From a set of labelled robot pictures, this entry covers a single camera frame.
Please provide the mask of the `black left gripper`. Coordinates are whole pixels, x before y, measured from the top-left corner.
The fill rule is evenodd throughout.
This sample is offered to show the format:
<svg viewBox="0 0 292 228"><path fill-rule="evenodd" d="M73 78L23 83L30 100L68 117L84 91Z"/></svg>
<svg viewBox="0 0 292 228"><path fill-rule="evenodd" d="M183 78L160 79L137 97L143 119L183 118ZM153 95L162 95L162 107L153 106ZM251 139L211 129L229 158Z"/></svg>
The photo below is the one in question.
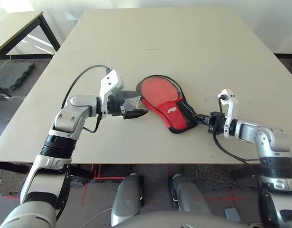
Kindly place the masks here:
<svg viewBox="0 0 292 228"><path fill-rule="evenodd" d="M122 116L123 119L139 118L147 114L147 110L134 109L132 111L125 111L123 104L125 103L125 97L138 97L137 91L122 90L115 95L108 97L107 112L111 116Z"/></svg>

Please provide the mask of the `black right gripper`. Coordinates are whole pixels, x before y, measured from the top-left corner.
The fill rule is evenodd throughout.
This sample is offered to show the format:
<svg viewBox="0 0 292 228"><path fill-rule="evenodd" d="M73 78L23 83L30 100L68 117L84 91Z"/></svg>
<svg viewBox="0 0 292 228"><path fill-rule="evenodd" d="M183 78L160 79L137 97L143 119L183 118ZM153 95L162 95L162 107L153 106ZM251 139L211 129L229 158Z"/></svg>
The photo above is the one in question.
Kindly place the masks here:
<svg viewBox="0 0 292 228"><path fill-rule="evenodd" d="M218 111L210 113L210 116L204 114L194 115L196 122L198 124L209 125L208 132L213 134L223 134L225 125L225 114Z"/></svg>

